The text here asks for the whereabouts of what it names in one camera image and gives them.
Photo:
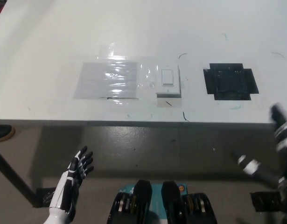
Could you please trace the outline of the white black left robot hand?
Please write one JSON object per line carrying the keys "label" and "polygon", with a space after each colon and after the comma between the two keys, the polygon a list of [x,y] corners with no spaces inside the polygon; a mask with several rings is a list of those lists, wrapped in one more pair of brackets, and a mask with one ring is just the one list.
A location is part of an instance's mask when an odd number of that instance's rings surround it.
{"label": "white black left robot hand", "polygon": [[77,203],[78,191],[86,176],[94,170],[93,152],[87,152],[84,146],[71,160],[67,169],[63,172],[56,190],[53,194],[50,207],[70,213]]}

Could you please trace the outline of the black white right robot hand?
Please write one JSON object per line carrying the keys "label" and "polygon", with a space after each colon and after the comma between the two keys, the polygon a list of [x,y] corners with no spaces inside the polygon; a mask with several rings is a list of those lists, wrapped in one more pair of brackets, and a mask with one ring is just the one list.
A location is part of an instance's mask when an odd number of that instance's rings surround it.
{"label": "black white right robot hand", "polygon": [[245,174],[254,177],[272,189],[287,192],[287,115],[279,104],[274,104],[270,109],[273,121],[273,136],[276,142],[276,153],[281,174],[276,175],[259,161],[248,157],[238,151],[231,152],[231,158]]}

